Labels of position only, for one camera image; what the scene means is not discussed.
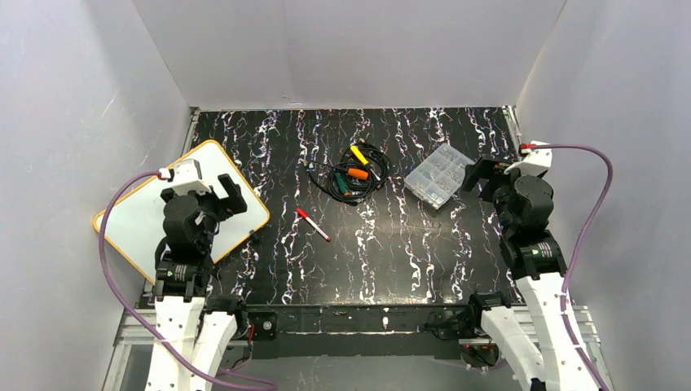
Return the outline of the yellow framed whiteboard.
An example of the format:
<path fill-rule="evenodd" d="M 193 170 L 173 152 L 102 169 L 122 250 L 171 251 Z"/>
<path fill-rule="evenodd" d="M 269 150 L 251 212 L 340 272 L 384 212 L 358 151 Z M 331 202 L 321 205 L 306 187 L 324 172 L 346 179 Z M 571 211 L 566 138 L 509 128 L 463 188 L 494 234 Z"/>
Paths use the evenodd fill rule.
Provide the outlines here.
<path fill-rule="evenodd" d="M 192 148 L 180 158 L 186 159 L 200 162 L 203 179 L 221 197 L 226 192 L 220 186 L 218 176 L 229 174 L 231 180 L 240 186 L 248 205 L 245 213 L 236 214 L 220 223 L 220 231 L 214 236 L 211 252 L 213 261 L 217 263 L 247 240 L 252 231 L 265 226 L 270 212 L 217 141 L 207 140 Z M 164 237 L 164 201 L 160 193 L 167 186 L 156 178 L 149 178 L 121 196 L 109 215 L 105 232 L 105 239 L 151 283 L 155 276 L 154 253 Z"/>

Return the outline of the red whiteboard marker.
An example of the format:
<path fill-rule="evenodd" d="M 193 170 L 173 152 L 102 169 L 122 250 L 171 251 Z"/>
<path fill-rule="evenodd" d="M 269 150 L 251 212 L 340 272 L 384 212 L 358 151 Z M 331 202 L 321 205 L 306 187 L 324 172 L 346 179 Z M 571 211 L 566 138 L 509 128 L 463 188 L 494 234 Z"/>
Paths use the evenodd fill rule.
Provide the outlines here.
<path fill-rule="evenodd" d="M 297 214 L 309 224 L 325 241 L 330 242 L 331 237 L 301 208 L 297 208 Z"/>

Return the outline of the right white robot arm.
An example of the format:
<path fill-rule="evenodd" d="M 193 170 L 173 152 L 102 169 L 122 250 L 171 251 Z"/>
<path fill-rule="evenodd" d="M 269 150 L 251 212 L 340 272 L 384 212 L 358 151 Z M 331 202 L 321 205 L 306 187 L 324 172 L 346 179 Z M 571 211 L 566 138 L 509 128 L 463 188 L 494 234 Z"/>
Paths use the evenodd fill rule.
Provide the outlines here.
<path fill-rule="evenodd" d="M 481 179 L 486 184 L 479 197 L 494 206 L 500 220 L 502 258 L 535 337 L 528 336 L 500 293 L 473 294 L 466 325 L 489 336 L 524 390 L 605 390 L 583 347 L 566 287 L 565 258 L 548 230 L 552 187 L 540 176 L 489 156 L 465 167 L 462 191 L 471 191 Z"/>

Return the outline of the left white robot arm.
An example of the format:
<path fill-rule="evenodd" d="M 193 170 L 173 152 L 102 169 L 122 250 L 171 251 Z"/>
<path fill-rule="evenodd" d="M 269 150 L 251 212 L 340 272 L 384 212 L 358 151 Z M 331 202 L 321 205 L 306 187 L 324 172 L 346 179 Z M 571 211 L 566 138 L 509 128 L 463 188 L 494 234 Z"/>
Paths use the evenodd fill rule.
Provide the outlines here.
<path fill-rule="evenodd" d="M 155 251 L 156 342 L 147 390 L 210 390 L 222 354 L 237 331 L 234 299 L 205 307 L 212 247 L 221 222 L 247 210 L 241 188 L 218 176 L 219 197 L 202 180 L 173 174 L 161 192 L 164 236 Z"/>

